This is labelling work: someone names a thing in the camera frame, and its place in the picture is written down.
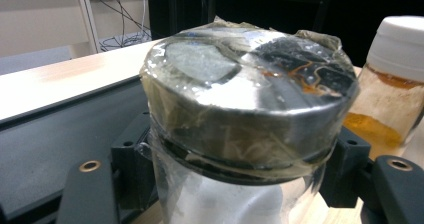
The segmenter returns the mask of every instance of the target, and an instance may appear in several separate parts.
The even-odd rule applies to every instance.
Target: floor
[[[71,59],[67,46],[0,58],[0,75]]]
[[[101,46],[105,47],[105,50],[110,51],[120,48],[119,42],[122,40],[121,37],[122,36],[106,38],[99,40],[99,42]],[[137,33],[127,34],[123,40],[127,40],[127,45],[151,41],[150,31],[147,31],[147,35],[144,36],[137,35]],[[68,46],[24,53],[15,56],[0,57],[0,75],[67,61],[70,59],[71,54],[69,52]]]

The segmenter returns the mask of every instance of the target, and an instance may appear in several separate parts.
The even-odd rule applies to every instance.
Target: glass jar
[[[423,115],[424,18],[387,17],[359,76],[344,125],[368,141],[370,158],[401,156]]]
[[[358,93],[340,47],[216,22],[151,49],[140,74],[166,224],[301,223]]]

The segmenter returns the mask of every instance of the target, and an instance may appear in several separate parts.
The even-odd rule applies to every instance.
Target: metal lid
[[[216,23],[157,44],[141,76],[168,150],[264,183],[321,165],[358,91],[337,38]]]

